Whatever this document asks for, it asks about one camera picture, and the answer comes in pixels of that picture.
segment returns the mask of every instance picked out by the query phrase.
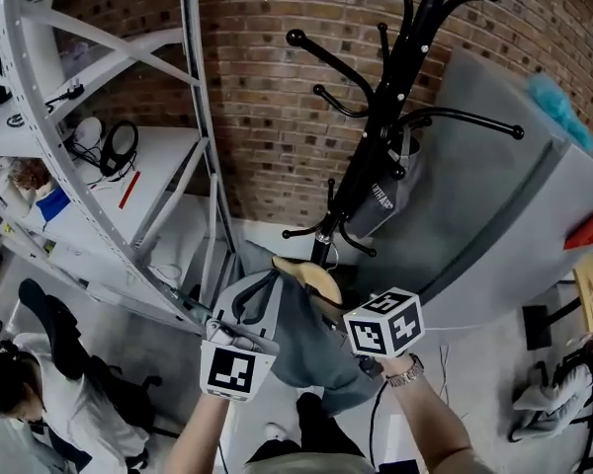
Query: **watch strap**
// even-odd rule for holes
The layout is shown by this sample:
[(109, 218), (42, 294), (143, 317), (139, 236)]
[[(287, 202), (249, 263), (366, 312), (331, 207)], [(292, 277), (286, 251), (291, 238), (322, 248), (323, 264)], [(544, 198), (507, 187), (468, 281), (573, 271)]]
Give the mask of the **watch strap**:
[(393, 376), (387, 376), (386, 381), (392, 387), (399, 387), (405, 386), (415, 379), (417, 379), (420, 375), (424, 373), (424, 365), (422, 361), (419, 359), (419, 356), (414, 354), (409, 354), (410, 357), (413, 359), (413, 366), (409, 368), (406, 372), (402, 372), (401, 374), (396, 374)]

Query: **white metal shelf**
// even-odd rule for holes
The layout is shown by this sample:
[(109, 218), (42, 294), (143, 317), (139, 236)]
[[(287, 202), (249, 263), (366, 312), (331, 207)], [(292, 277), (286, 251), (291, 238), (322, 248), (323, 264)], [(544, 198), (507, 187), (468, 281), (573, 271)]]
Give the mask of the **white metal shelf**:
[[(182, 0), (181, 6), (184, 14), (182, 31), (157, 32), (131, 41), (30, 2), (0, 0), (0, 59), (14, 96), (0, 109), (0, 156), (42, 158), (70, 200), (70, 204), (49, 223), (44, 223), (36, 206), (24, 219), (15, 219), (14, 213), (1, 199), (0, 209), (10, 223), (17, 225), (18, 233), (22, 232), (23, 247), (32, 252), (31, 256), (35, 254), (52, 274), (64, 277), (80, 289), (83, 286), (75, 277), (87, 279), (93, 288), (91, 295), (106, 301), (110, 301), (110, 296), (97, 295), (94, 288), (105, 289), (108, 295), (118, 292), (123, 300), (130, 297), (146, 304), (145, 307), (151, 304), (160, 316), (170, 314), (176, 319), (179, 315), (185, 322), (199, 323), (202, 322), (201, 316), (187, 308), (185, 293), (190, 290), (186, 287), (204, 283), (205, 288), (211, 288), (212, 292), (205, 290), (203, 293), (205, 306), (211, 306), (213, 291), (220, 290), (224, 277), (231, 276), (235, 269), (236, 241), (232, 235), (212, 132), (198, 0)], [(36, 84), (31, 51), (21, 26), (23, 19), (66, 30), (113, 50), (45, 98), (50, 100), (65, 93), (75, 78), (84, 85), (85, 93), (81, 97), (53, 103), (51, 114)], [(151, 54), (161, 45), (180, 41), (187, 55), (188, 72)], [(129, 172), (127, 179), (92, 189), (88, 183), (99, 180), (98, 167), (83, 163), (75, 167), (63, 146), (65, 136), (59, 134), (57, 124), (137, 60), (189, 85), (199, 130), (139, 128), (135, 170), (140, 175)], [(23, 127), (13, 129), (6, 125), (7, 118), (14, 113), (21, 114)], [(196, 148), (190, 156), (194, 145)], [(165, 189), (187, 156), (190, 157), (182, 173), (183, 181), (166, 201)], [(202, 156), (212, 177), (212, 195), (209, 201), (196, 198), (192, 202), (182, 192)], [(125, 207), (120, 208), (133, 178), (137, 181)], [(205, 216), (203, 222), (198, 221), (201, 215)], [(214, 226), (217, 218), (221, 221), (219, 227)], [(211, 230), (208, 230), (207, 219)], [(55, 241), (57, 244), (51, 255), (48, 257), (22, 228)], [(223, 234), (225, 241), (218, 240), (218, 234)], [(145, 244), (137, 249), (141, 237)], [(22, 249), (18, 244), (12, 247)], [(25, 258), (29, 256), (26, 251), (18, 254)], [(180, 276), (167, 278), (155, 271), (172, 265), (181, 268)], [(137, 312), (145, 314), (142, 309)]]
[[(103, 182), (91, 190), (94, 199), (128, 244), (136, 242), (176, 171), (199, 140), (198, 131), (192, 128), (139, 126), (134, 168), (140, 175), (125, 206), (120, 208), (120, 203), (134, 176), (132, 171), (118, 182)], [(101, 178), (96, 167), (81, 160), (75, 165), (85, 184)], [(72, 203), (49, 223), (44, 222), (42, 212), (34, 205), (29, 215), (22, 219), (22, 225), (55, 242), (71, 244), (92, 253), (109, 254), (108, 246)]]
[[(163, 225), (145, 265), (156, 278), (176, 288), (181, 287), (206, 232), (207, 213), (201, 203), (193, 196), (183, 196)], [(125, 266), (111, 258), (62, 242), (54, 247), (49, 260), (74, 276), (104, 285), (122, 296), (159, 306), (150, 290), (128, 273)], [(166, 278), (166, 275), (173, 275), (174, 267), (181, 271), (180, 275)]]
[[(164, 45), (180, 43), (181, 41), (182, 30), (178, 28), (146, 34), (132, 40), (131, 43), (142, 51), (152, 52)], [(74, 79), (79, 79), (79, 82), (84, 86), (85, 91), (81, 97), (75, 100), (63, 100), (53, 103), (54, 110), (47, 118), (53, 124), (58, 124), (88, 97), (134, 63), (136, 63), (134, 58), (120, 51), (111, 51), (99, 58), (66, 81), (52, 95), (46, 98), (47, 100), (52, 100), (65, 93), (70, 82)], [(42, 157), (42, 152), (33, 139), (29, 128), (26, 125), (17, 128), (7, 125), (7, 119), (19, 112), (18, 101), (15, 98), (11, 98), (0, 107), (0, 156), (40, 158)]]

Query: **headphones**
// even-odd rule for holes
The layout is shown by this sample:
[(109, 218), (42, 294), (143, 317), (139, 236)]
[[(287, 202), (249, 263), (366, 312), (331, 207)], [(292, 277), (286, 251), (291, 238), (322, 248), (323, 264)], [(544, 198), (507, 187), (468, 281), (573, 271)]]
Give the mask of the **headphones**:
[[(115, 147), (113, 145), (113, 140), (117, 133), (117, 130), (122, 126), (129, 126), (133, 130), (133, 141), (129, 150), (125, 153), (117, 153), (115, 151)], [(108, 138), (106, 138), (103, 149), (101, 150), (101, 160), (99, 162), (99, 170), (101, 174), (105, 177), (109, 178), (114, 176), (118, 171), (122, 170), (127, 163), (131, 161), (134, 154), (136, 153), (136, 147), (138, 146), (138, 128), (136, 125), (127, 120), (121, 120), (117, 124), (115, 124), (110, 133), (108, 134)]]

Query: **blue object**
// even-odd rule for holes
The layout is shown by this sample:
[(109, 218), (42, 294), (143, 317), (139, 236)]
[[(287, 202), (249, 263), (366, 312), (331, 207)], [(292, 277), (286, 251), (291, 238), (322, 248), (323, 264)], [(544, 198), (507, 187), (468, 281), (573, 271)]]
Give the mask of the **blue object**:
[(580, 121), (569, 97), (547, 74), (536, 74), (528, 79), (527, 91), (534, 101), (554, 121), (564, 128), (585, 150), (593, 151), (593, 135)]
[(70, 198), (60, 187), (55, 188), (46, 197), (38, 200), (36, 205), (40, 208), (46, 223), (56, 217), (70, 203)]

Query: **coat rack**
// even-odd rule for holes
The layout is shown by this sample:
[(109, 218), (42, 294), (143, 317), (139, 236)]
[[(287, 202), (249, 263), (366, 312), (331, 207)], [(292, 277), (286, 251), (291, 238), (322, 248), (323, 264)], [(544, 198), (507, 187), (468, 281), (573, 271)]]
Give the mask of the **coat rack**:
[[(386, 35), (387, 26), (385, 23), (378, 24), (383, 66), (382, 77), (375, 92), (363, 76), (340, 58), (310, 40), (302, 30), (290, 30), (286, 35), (290, 45), (305, 49), (356, 83), (363, 90), (367, 99), (365, 110), (353, 111), (343, 106), (325, 90), (324, 86), (317, 84), (313, 88), (315, 95), (327, 101), (343, 115), (349, 118), (368, 118), (363, 138), (356, 148), (336, 195), (334, 195), (334, 181), (330, 179), (328, 182), (325, 217), (311, 228), (296, 231), (286, 230), (283, 233), (285, 239), (315, 233), (310, 259), (318, 265), (325, 263), (333, 233), (337, 228), (341, 237), (348, 244), (371, 257), (376, 255), (375, 250), (367, 248), (349, 237), (345, 230), (345, 223), (366, 197), (382, 164), (386, 163), (388, 150), (399, 145), (399, 136), (404, 126), (408, 125), (411, 129), (429, 126), (432, 124), (432, 118), (440, 117), (478, 124), (506, 133), (517, 140), (524, 136), (523, 128), (519, 125), (506, 124), (448, 108), (420, 109), (402, 118), (399, 117), (435, 34), (455, 9), (474, 0), (422, 0), (414, 18), (413, 0), (403, 1), (402, 25), (391, 51), (389, 51)], [(396, 179), (404, 177), (405, 170), (401, 165), (391, 163), (390, 168)]]

